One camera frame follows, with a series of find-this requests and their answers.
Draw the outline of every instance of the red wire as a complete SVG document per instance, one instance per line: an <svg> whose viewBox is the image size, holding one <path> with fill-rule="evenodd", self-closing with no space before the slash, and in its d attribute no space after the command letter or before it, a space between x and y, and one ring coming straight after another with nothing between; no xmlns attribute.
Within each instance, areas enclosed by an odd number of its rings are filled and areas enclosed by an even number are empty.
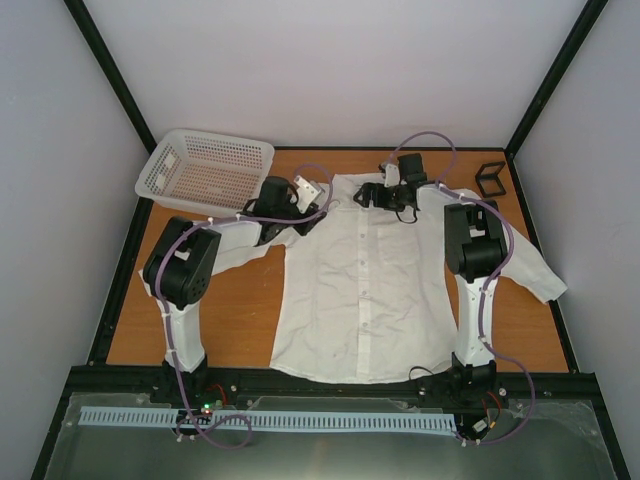
<svg viewBox="0 0 640 480"><path fill-rule="evenodd" d="M487 402L482 399L482 408L484 408L484 414L487 416L487 420L489 420L489 410L487 409Z"/></svg>
<svg viewBox="0 0 640 480"><path fill-rule="evenodd" d="M498 399L498 397L496 397L496 394L493 392L487 392L487 394L493 398L493 401L496 402L496 405L498 407L498 414L500 414L500 412L502 412L502 403L500 402L500 400Z"/></svg>
<svg viewBox="0 0 640 480"><path fill-rule="evenodd" d="M226 406L227 405L227 395L224 393L224 389L220 386L219 383L216 383L215 385L211 385L210 387L207 387L207 392L211 392L215 389L220 390L220 395L222 395L222 406Z"/></svg>

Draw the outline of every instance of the shirt sleeve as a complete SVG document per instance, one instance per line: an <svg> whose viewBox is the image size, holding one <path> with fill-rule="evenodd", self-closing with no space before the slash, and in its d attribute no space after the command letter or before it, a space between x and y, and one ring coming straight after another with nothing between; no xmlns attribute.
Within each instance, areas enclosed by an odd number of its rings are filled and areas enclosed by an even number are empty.
<svg viewBox="0 0 640 480"><path fill-rule="evenodd" d="M478 195L467 189L456 190L466 197L479 199ZM444 219L443 206L445 204L454 203L454 200L445 196L437 189L424 191L424 207L438 209L438 215L442 213ZM549 265L544 261L542 255L531 242L524 238L513 226L514 247L513 256L507 265L502 269L502 275L511 278L518 285L528 289L538 300L543 303L549 300L555 300L562 295L567 286L565 283L551 270ZM508 242L508 235L505 230L505 239Z"/></svg>
<svg viewBox="0 0 640 480"><path fill-rule="evenodd" d="M514 237L513 256L502 269L502 275L511 278L518 285L526 287L543 303L556 300L567 286L553 273L542 255L531 242L512 227Z"/></svg>
<svg viewBox="0 0 640 480"><path fill-rule="evenodd" d="M318 199L318 204L322 205L326 200L326 195L328 191L327 184L320 184L324 189L324 194ZM242 265L249 263L251 260L255 260L257 258L264 257L269 251L270 247L275 247L277 245L284 245L285 248L292 247L299 239L300 234L296 232L296 230L291 226L285 228L282 232L280 232L276 238L271 240L269 243L265 245L260 245L259 247L240 247L234 248L233 250L226 251L224 253L219 254L216 257L216 261L213 266L213 273L222 273L230 268L241 267Z"/></svg>

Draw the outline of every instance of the white shirt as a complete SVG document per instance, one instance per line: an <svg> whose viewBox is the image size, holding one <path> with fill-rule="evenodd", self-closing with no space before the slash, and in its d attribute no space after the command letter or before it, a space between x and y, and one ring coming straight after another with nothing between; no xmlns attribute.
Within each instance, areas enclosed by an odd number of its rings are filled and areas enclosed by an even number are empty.
<svg viewBox="0 0 640 480"><path fill-rule="evenodd" d="M450 367L457 330L444 277L444 206L453 201L423 187L417 223L403 224L394 212L353 201L363 183L382 181L336 175L327 217L304 237L287 229L274 242L286 256L272 368L326 383L386 383L406 380L415 365L435 373ZM566 285L514 234L502 275L542 302L560 296ZM216 271L227 268L216 263Z"/></svg>

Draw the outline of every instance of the white wall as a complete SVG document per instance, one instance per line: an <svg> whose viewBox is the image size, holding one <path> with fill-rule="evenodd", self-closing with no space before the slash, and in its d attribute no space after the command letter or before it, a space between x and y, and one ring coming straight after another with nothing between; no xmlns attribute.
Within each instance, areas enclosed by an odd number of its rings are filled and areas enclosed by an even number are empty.
<svg viewBox="0 0 640 480"><path fill-rule="evenodd" d="M87 0L158 136L503 147L585 0ZM433 139L416 145L443 145Z"/></svg>
<svg viewBox="0 0 640 480"><path fill-rule="evenodd" d="M0 478L91 346L145 159L62 1L0 2Z"/></svg>
<svg viewBox="0 0 640 480"><path fill-rule="evenodd" d="M640 2L609 2L519 158L560 305L640 478Z"/></svg>

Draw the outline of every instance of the shirt cuff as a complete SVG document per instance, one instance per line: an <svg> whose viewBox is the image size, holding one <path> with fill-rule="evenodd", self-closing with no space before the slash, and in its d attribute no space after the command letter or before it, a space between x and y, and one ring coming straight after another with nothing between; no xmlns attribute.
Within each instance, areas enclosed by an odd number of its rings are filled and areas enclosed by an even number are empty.
<svg viewBox="0 0 640 480"><path fill-rule="evenodd" d="M545 276L543 279L538 279L532 284L527 285L527 288L542 303L557 300L560 295L567 291L567 285L556 275Z"/></svg>

